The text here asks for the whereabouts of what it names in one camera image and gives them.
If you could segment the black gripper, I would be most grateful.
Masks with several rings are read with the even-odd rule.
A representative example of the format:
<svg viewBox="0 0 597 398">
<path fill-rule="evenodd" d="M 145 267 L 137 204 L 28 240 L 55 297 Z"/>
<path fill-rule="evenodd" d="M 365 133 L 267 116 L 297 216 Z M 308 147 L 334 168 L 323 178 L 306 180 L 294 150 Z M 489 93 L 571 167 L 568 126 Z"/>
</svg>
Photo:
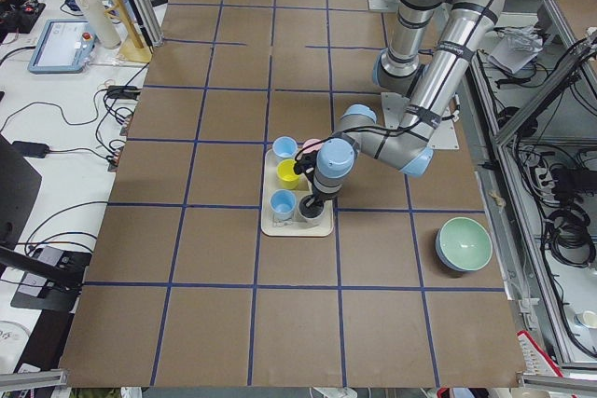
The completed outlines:
<svg viewBox="0 0 597 398">
<path fill-rule="evenodd" d="M 334 191 L 325 192 L 318 189 L 315 185 L 312 186 L 312 197 L 304 197 L 302 199 L 302 213 L 303 214 L 322 214 L 325 208 L 325 202 L 333 200 L 340 193 L 340 189 L 336 188 Z"/>
</svg>

